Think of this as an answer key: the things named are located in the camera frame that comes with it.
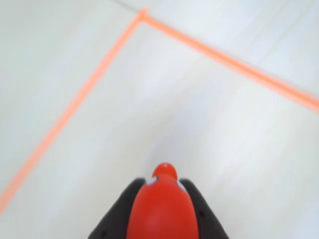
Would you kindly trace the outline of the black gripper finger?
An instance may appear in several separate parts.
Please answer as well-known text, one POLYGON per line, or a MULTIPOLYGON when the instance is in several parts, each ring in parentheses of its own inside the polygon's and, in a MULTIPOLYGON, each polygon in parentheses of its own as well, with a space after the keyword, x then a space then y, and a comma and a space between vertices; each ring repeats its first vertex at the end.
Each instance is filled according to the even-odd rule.
POLYGON ((88 239, 125 239, 135 197, 145 178, 134 179, 89 234, 88 239))
POLYGON ((200 239, 229 239, 218 218, 215 216, 205 198, 195 186, 186 178, 179 180, 189 193, 197 219, 200 239))

